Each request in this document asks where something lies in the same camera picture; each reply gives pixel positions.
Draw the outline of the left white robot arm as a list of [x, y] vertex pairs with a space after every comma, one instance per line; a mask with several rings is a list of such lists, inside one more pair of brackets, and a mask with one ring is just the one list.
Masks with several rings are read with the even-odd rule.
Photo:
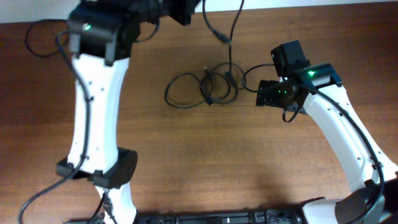
[[76, 75], [73, 144], [58, 175], [86, 178], [102, 197], [105, 223], [134, 223], [130, 181], [137, 153], [116, 144], [119, 99], [142, 22], [188, 25], [196, 1], [81, 1], [67, 20], [67, 62]]

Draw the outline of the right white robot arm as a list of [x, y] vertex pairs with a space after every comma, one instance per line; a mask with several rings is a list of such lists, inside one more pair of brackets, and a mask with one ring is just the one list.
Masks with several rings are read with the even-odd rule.
[[377, 145], [329, 64], [275, 64], [279, 81], [260, 82], [258, 106], [309, 115], [337, 156], [351, 193], [301, 205], [304, 223], [397, 223], [397, 165]]

